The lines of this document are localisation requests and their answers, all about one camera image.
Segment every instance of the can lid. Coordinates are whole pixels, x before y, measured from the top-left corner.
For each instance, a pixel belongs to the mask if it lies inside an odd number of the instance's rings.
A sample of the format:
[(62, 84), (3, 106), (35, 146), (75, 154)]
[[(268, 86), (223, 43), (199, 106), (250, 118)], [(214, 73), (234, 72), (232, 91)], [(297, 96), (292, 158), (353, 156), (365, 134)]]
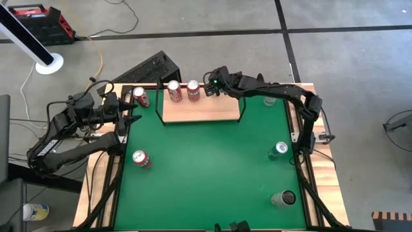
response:
[(199, 87), (199, 83), (195, 80), (191, 80), (187, 83), (187, 87), (191, 90), (195, 90), (197, 89), (197, 87)]
[(137, 97), (142, 96), (143, 93), (144, 93), (144, 89), (142, 87), (137, 87), (135, 88), (135, 90), (133, 90), (133, 95)]
[(295, 193), (290, 190), (284, 191), (282, 193), (282, 200), (285, 204), (288, 204), (288, 205), (295, 204), (295, 201), (296, 201)]
[(171, 82), (169, 82), (169, 84), (167, 84), (167, 87), (168, 87), (170, 90), (177, 90), (177, 89), (179, 88), (179, 82), (177, 82), (177, 81), (171, 81)]
[(145, 158), (146, 158), (146, 154), (144, 153), (144, 151), (135, 151), (133, 153), (133, 161), (136, 163), (143, 162)]
[(288, 151), (288, 145), (286, 145), (284, 142), (278, 142), (276, 144), (276, 150), (279, 153), (286, 153)]

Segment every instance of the white cable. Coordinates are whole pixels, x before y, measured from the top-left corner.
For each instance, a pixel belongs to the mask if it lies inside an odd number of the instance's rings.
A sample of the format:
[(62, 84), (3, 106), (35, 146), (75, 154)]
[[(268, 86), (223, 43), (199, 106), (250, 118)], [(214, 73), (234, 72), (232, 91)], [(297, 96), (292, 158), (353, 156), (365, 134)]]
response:
[[(21, 95), (23, 96), (24, 104), (26, 105), (26, 115), (27, 115), (28, 120), (31, 120), (31, 119), (30, 119), (30, 115), (29, 115), (29, 113), (28, 113), (28, 105), (27, 105), (26, 96), (25, 96), (24, 93), (23, 93), (23, 88), (24, 88), (24, 85), (26, 84), (26, 82), (28, 81), (28, 79), (32, 76), (35, 65), (36, 65), (36, 62), (33, 63), (33, 66), (32, 66), (32, 69), (30, 70), (30, 73), (27, 75), (26, 80), (23, 82), (23, 85), (20, 87), (20, 93), (21, 93)], [(43, 126), (43, 127), (36, 126), (36, 125), (34, 125), (31, 121), (29, 121), (29, 123), (30, 123), (32, 126), (36, 127), (36, 128), (39, 128), (39, 129), (47, 129), (47, 127), (44, 127), (44, 126)]]

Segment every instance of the yellow cable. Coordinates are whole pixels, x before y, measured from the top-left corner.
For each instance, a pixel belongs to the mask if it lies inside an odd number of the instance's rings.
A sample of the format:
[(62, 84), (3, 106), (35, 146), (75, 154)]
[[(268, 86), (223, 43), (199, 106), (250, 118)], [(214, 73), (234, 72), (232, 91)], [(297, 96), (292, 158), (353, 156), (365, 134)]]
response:
[[(66, 11), (74, 19), (75, 24), (76, 24), (77, 28), (79, 29), (80, 33), (83, 34), (83, 35), (87, 35), (86, 33), (84, 33), (84, 30), (82, 29), (81, 24), (79, 23), (79, 20), (77, 19), (77, 17), (67, 7), (66, 2), (64, 0), (60, 0), (60, 4), (63, 7), (64, 11)], [(102, 73), (102, 69), (103, 69), (103, 55), (102, 55), (102, 52), (100, 51), (100, 49), (98, 48), (97, 44), (89, 36), (86, 36), (86, 38), (93, 43), (93, 45), (95, 46), (95, 48), (98, 52), (98, 55), (100, 56), (100, 68), (98, 68), (97, 72), (93, 76), (94, 78), (98, 79), (98, 77)], [(86, 89), (89, 88), (91, 83), (92, 82), (89, 82)]]

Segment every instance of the wooden board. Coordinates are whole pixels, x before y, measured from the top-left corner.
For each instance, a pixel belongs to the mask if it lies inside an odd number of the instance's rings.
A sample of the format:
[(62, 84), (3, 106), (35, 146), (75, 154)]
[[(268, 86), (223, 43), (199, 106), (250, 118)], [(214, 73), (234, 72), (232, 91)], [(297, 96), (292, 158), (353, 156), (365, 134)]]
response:
[(239, 117), (239, 102), (233, 97), (227, 95), (207, 97), (201, 88), (200, 99), (191, 102), (187, 96), (187, 89), (182, 88), (182, 101), (173, 102), (169, 91), (164, 90), (164, 122), (225, 121), (238, 120)]
[[(115, 84), (114, 92), (116, 92), (118, 96), (120, 96), (120, 94), (122, 93), (123, 85), (125, 86), (134, 85), (134, 86), (142, 86), (142, 87), (155, 86), (155, 84), (146, 84), (146, 83)], [(315, 88), (312, 83), (302, 83), (302, 84), (297, 84), (297, 85), (301, 86), (302, 88), (306, 90), (315, 92)], [(297, 127), (296, 114), (295, 114), (294, 107), (292, 104), (290, 104), (290, 108), (291, 108), (291, 116), (292, 116), (292, 122), (294, 125), (294, 129), (295, 131), (299, 131)], [(100, 129), (98, 132), (105, 133), (107, 131), (114, 131), (114, 129), (115, 127), (113, 124), (105, 124), (102, 127), (102, 129)], [(322, 131), (324, 131), (324, 124), (323, 124), (322, 118), (320, 117), (315, 123), (314, 132), (322, 132)], [(332, 157), (329, 145), (316, 144), (315, 149)], [(93, 170), (93, 167), (95, 166), (97, 157), (99, 155), (100, 155), (100, 152), (89, 156), (89, 161), (88, 161), (89, 178), (91, 178), (91, 171)], [(315, 181), (317, 184), (317, 189), (318, 189), (320, 198), (325, 203), (326, 207), (335, 215), (337, 220), (339, 220), (343, 224), (348, 225), (349, 224), (348, 217), (346, 215), (346, 210), (345, 210), (342, 195), (341, 195), (341, 189), (339, 187), (339, 182), (337, 180), (336, 171), (333, 168), (333, 164), (329, 160), (326, 160), (324, 157), (317, 155), (316, 152), (311, 156), (311, 158), (312, 158), (312, 166), (314, 168)], [(115, 161), (115, 164), (113, 165), (114, 170), (117, 169), (117, 162), (118, 161)], [(98, 200), (101, 197), (102, 188), (103, 188), (103, 180), (106, 174), (106, 170), (107, 170), (107, 162), (105, 162), (102, 157), (95, 170), (95, 180), (93, 183), (93, 194), (91, 196), (91, 199), (92, 199), (91, 207), (92, 208), (94, 208), (94, 205), (98, 202)], [(77, 211), (75, 215), (75, 220), (73, 222), (73, 226), (77, 226), (81, 224), (84, 221), (84, 219), (87, 217), (88, 194), (87, 194), (86, 186), (87, 186), (86, 181), (84, 181), (82, 192), (80, 193), (79, 204), (77, 206)], [(316, 223), (316, 215), (315, 215), (315, 208), (313, 205), (313, 201), (311, 200), (308, 194), (306, 195), (308, 197), (308, 207), (309, 207), (312, 225), (316, 226), (317, 223)], [(113, 203), (113, 197), (111, 197), (106, 204), (106, 210), (104, 212), (104, 218), (103, 218), (103, 224), (102, 224), (103, 226), (109, 225), (109, 217), (111, 214), (112, 203)]]

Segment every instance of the wooden platform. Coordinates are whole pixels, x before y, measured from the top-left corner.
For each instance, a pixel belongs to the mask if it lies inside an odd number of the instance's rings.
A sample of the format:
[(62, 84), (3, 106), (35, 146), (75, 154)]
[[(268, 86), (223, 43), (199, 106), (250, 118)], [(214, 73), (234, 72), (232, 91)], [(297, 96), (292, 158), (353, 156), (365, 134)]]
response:
[(164, 122), (200, 122), (200, 121), (227, 121), (239, 119), (238, 100), (226, 95), (207, 97), (203, 88), (200, 88), (200, 99), (191, 102), (187, 96), (187, 89), (182, 88), (182, 101), (173, 102), (169, 91), (164, 90), (163, 121)]

